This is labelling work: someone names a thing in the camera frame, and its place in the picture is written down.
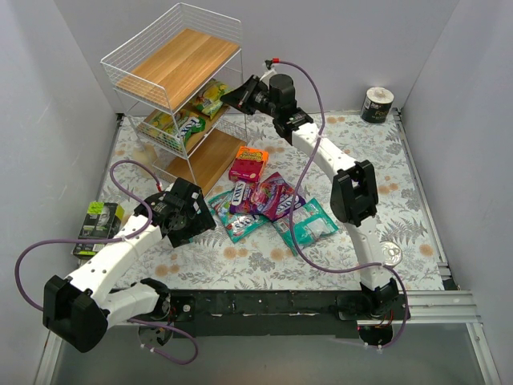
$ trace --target patterned tabletop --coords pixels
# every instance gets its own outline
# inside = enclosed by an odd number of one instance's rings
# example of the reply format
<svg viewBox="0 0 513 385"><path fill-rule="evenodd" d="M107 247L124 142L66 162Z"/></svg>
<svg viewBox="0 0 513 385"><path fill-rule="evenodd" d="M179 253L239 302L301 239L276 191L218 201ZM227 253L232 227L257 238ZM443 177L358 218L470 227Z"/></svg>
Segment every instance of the patterned tabletop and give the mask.
<svg viewBox="0 0 513 385"><path fill-rule="evenodd" d="M228 120L239 123L240 115ZM320 124L320 116L314 119ZM111 159L114 163L131 157L135 133L125 120ZM436 248L427 230L418 192L403 151L394 119L370 125L358 115L327 114L325 134L343 151L357 160L369 160L375 167L378 183L378 232L382 241L394 241L403 251L397 271L408 290L443 290L437 266ZM269 152L269 163L262 180L280 174L292 185L299 177L306 156L288 145L274 131L264 115L248 117L249 146ZM155 192L155 183L136 166L123 165L116 173L120 183L140 197ZM208 198L233 188L228 171L220 178ZM329 208L331 184L315 164L303 181L305 199L317 198L333 218ZM137 203L123 196L107 178L101 193L103 201L122 204L130 212ZM127 287L146 277L162 281L171 289L246 289L246 290L359 290L359 273L327 274L306 265L281 240L273 225L266 223L246 238L233 244L216 217L217 228L195 237L189 245L173 249L164 240L149 249L118 281ZM331 237L305 249L318 265L330 269L357 264L353 245L344 226Z"/></svg>

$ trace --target table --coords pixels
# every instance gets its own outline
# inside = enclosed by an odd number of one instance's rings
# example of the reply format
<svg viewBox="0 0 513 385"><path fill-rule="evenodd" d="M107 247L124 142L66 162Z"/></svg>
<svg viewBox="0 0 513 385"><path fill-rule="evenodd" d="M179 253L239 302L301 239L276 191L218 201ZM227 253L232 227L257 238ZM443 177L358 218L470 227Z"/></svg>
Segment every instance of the table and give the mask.
<svg viewBox="0 0 513 385"><path fill-rule="evenodd" d="M320 116L313 116L320 124ZM234 123L242 115L229 115ZM272 121L264 115L247 117L248 145L269 152L263 178L279 171L295 184L307 161L306 156L288 145L274 131ZM375 167L378 183L378 232L382 241L400 245L403 261L397 271L408 290L443 290L438 271L438 252L428 231L428 219L422 210L414 178L400 141L394 118L384 124L371 125L358 115L326 114L325 134L345 153L357 160L369 160ZM111 164L131 157L136 135L123 122ZM136 166L124 165L116 173L120 183L146 197L155 192L155 183L142 176ZM228 171L220 178L208 198L233 187ZM334 219L329 208L331 182L313 165L303 182L305 198L315 197ZM137 202L127 199L107 178L102 186L103 201L120 203L127 212ZM228 238L219 219L217 228L193 239L190 245L173 249L164 240L149 249L118 281L116 287L128 287L142 278L155 278L170 289L222 290L359 290L359 273L326 274L306 265L281 240L268 223L235 245ZM319 265L331 269L357 264L353 245L343 225L336 234L320 240L305 250Z"/></svg>

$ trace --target can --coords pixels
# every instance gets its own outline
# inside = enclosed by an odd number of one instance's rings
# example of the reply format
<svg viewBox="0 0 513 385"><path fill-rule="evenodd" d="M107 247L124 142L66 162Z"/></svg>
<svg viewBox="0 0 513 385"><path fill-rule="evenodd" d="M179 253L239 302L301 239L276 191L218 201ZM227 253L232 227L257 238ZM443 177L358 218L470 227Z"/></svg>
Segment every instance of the can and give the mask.
<svg viewBox="0 0 513 385"><path fill-rule="evenodd" d="M367 123L385 123L394 94L383 87L372 87L367 90L360 117Z"/></svg>

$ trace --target can label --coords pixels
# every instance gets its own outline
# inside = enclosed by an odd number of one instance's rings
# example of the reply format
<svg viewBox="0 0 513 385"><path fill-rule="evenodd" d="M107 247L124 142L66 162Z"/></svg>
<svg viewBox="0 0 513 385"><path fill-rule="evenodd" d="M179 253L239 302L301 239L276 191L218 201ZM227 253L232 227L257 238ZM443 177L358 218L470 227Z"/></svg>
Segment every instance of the can label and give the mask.
<svg viewBox="0 0 513 385"><path fill-rule="evenodd" d="M367 123L385 123L391 107L392 103L375 103L366 96L360 117Z"/></svg>

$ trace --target gray wall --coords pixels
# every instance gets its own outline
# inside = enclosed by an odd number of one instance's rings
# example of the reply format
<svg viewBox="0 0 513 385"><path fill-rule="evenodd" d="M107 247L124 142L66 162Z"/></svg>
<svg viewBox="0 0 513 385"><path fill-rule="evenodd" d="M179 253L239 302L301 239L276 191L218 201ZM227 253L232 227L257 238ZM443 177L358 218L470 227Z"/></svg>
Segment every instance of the gray wall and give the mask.
<svg viewBox="0 0 513 385"><path fill-rule="evenodd" d="M513 383L511 20L512 2L460 2L404 108L451 270L475 294L503 383Z"/></svg>
<svg viewBox="0 0 513 385"><path fill-rule="evenodd" d="M103 92L121 111L100 59L175 4L164 0L55 0ZM302 65L327 110L362 106L369 86L388 87L402 106L458 0L187 0L242 21L244 73L260 75L264 59ZM315 95L290 70L306 111Z"/></svg>
<svg viewBox="0 0 513 385"><path fill-rule="evenodd" d="M32 383L47 330L14 285L16 257L33 242L75 237L95 198L115 115L52 0L0 0L0 383ZM75 266L70 246L22 264L30 296Z"/></svg>

